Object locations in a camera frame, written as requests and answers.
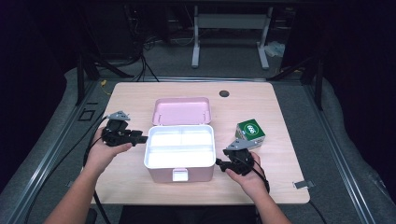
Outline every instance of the table top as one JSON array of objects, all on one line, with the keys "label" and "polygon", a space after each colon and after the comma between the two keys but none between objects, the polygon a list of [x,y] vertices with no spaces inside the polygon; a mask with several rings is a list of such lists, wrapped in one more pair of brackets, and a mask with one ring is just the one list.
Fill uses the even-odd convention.
[{"label": "table top", "polygon": [[[228,91],[221,97],[220,91]],[[304,180],[273,86],[265,82],[140,82],[119,83],[105,114],[122,110],[131,120],[127,129],[147,135],[153,127],[155,102],[160,98],[209,99],[217,158],[228,161],[222,150],[235,139],[236,124],[255,119],[266,136],[254,148],[270,182],[276,203],[307,203],[307,189],[293,182]],[[213,179],[194,183],[154,183],[144,165],[146,144],[139,144],[114,158],[100,176],[96,191],[101,203],[114,204],[253,204],[240,186],[215,165]]]}]

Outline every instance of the plastic container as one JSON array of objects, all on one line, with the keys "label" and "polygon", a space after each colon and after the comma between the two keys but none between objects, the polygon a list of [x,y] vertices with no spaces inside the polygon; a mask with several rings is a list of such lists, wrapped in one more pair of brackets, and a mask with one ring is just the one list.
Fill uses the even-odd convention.
[{"label": "plastic container", "polygon": [[209,181],[216,162],[209,101],[205,97],[156,102],[144,163],[154,182]]}]

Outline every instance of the metal frame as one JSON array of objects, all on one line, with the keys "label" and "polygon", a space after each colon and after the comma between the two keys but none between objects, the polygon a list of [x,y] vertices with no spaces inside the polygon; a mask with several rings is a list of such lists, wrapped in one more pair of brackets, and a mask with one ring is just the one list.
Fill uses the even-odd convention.
[{"label": "metal frame", "polygon": [[199,14],[198,6],[194,7],[194,48],[192,52],[192,68],[199,66],[200,28],[224,28],[224,29],[257,29],[262,30],[261,40],[257,42],[257,50],[262,63],[262,69],[269,69],[264,45],[268,35],[273,9],[268,8],[267,14],[242,15],[242,14]]}]

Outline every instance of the green box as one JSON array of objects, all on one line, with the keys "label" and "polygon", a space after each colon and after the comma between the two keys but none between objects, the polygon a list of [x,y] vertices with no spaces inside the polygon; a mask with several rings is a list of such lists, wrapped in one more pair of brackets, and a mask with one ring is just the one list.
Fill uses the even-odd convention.
[{"label": "green box", "polygon": [[259,147],[264,141],[265,133],[255,119],[250,119],[236,125],[235,137],[254,141],[257,143],[256,147]]}]

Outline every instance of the hand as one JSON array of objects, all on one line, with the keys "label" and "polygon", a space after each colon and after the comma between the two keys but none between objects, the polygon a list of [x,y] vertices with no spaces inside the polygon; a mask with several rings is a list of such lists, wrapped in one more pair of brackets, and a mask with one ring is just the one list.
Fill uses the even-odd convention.
[{"label": "hand", "polygon": [[91,170],[99,176],[107,166],[113,161],[119,153],[127,151],[132,147],[131,143],[123,144],[117,147],[107,146],[101,139],[102,131],[104,128],[98,129],[93,138],[90,154],[88,155],[87,163],[84,170]]},{"label": "hand", "polygon": [[[260,157],[254,152],[251,152],[251,156],[255,161],[253,168],[256,169],[260,174],[264,175],[262,173],[262,169],[260,168]],[[262,196],[268,196],[268,192],[265,188],[264,182],[253,171],[250,171],[250,173],[248,173],[247,175],[238,175],[231,169],[227,169],[225,172],[232,180],[237,182],[242,187],[242,190],[253,201],[259,199]]]}]

